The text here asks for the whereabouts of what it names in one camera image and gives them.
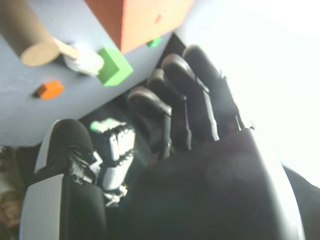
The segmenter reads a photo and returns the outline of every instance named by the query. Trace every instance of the white wall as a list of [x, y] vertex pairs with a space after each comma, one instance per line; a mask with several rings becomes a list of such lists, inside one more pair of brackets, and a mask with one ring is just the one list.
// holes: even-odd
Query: white wall
[[233, 81], [283, 164], [320, 186], [320, 15], [315, 0], [197, 0], [176, 33]]

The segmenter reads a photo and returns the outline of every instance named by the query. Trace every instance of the orange block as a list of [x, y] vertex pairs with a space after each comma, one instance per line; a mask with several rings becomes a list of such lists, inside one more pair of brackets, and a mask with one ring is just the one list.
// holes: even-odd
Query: orange block
[[179, 27], [193, 0], [85, 0], [122, 53]]
[[59, 96], [64, 91], [64, 86], [59, 81], [48, 81], [38, 88], [36, 93], [44, 100]]

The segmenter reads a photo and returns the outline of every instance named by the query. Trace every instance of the orange box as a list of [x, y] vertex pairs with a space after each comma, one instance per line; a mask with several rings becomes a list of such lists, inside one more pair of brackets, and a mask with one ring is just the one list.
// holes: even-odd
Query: orange box
[[59, 81], [48, 81], [38, 88], [36, 93], [44, 100], [59, 96], [64, 91], [64, 86]]
[[193, 0], [85, 0], [122, 53], [176, 29]]

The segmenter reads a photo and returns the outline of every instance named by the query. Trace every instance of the green block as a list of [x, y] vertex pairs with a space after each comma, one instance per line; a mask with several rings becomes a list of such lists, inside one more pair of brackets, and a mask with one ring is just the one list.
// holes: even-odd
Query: green block
[[118, 49], [105, 47], [99, 55], [104, 66], [97, 77], [104, 86], [119, 85], [134, 71]]
[[154, 47], [158, 46], [161, 43], [161, 41], [162, 41], [162, 38], [159, 36], [159, 37], [156, 37], [156, 38], [152, 39], [151, 41], [147, 42], [146, 44], [149, 48], [154, 48]]

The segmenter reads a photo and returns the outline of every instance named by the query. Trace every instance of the small orange block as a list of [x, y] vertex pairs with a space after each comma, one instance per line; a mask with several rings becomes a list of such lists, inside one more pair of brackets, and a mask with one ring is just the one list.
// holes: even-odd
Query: small orange block
[[57, 80], [48, 81], [38, 88], [36, 93], [44, 100], [49, 100], [59, 96], [64, 91], [64, 86]]

